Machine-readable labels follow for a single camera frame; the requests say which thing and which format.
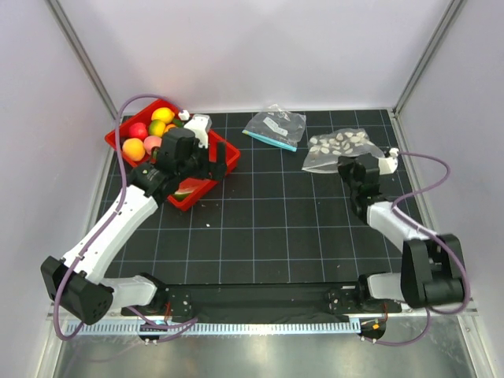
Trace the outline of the green orange toy mango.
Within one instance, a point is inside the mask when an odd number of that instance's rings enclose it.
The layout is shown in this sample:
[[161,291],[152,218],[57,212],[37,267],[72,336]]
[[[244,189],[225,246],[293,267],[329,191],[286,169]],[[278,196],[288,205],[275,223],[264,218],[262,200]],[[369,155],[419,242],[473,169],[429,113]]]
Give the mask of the green orange toy mango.
[[175,124],[167,124],[165,126],[165,129],[164,129],[163,133],[167,133],[167,132],[169,132],[172,129],[177,129],[177,126]]

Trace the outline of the white-spotted clear zip bag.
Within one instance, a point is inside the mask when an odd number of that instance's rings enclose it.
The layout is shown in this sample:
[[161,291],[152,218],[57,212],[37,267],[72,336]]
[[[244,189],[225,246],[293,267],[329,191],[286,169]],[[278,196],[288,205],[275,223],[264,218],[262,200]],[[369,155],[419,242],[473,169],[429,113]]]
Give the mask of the white-spotted clear zip bag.
[[340,128],[328,134],[315,135],[309,138],[307,146],[302,171],[311,173],[337,173],[340,157],[355,158],[364,154],[385,157],[363,128]]

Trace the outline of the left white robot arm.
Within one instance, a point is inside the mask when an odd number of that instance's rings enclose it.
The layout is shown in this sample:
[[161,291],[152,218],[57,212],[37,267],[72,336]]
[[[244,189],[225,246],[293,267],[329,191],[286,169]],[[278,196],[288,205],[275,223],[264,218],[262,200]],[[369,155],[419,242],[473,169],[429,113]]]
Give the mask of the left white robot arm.
[[105,274],[135,230],[176,193],[187,179],[223,180],[228,148],[216,136],[204,145],[195,132],[174,128],[166,133],[153,162],[130,171],[114,204],[81,241],[62,258],[48,257],[41,273],[54,315],[64,308],[83,324],[97,323],[111,309],[138,306],[149,315],[163,312],[166,286],[147,273],[107,280]]

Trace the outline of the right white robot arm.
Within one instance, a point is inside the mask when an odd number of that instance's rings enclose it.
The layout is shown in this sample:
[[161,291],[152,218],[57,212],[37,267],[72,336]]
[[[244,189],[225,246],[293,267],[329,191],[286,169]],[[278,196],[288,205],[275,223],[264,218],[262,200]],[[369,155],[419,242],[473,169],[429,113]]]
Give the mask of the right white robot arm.
[[354,301],[365,312],[391,300],[412,309],[459,313],[471,299],[459,238],[419,224],[398,207],[405,195],[391,202],[380,190],[380,177],[396,170],[399,153],[392,149],[383,158],[364,154],[338,160],[338,173],[350,189],[355,216],[381,233],[402,255],[400,272],[360,276]]

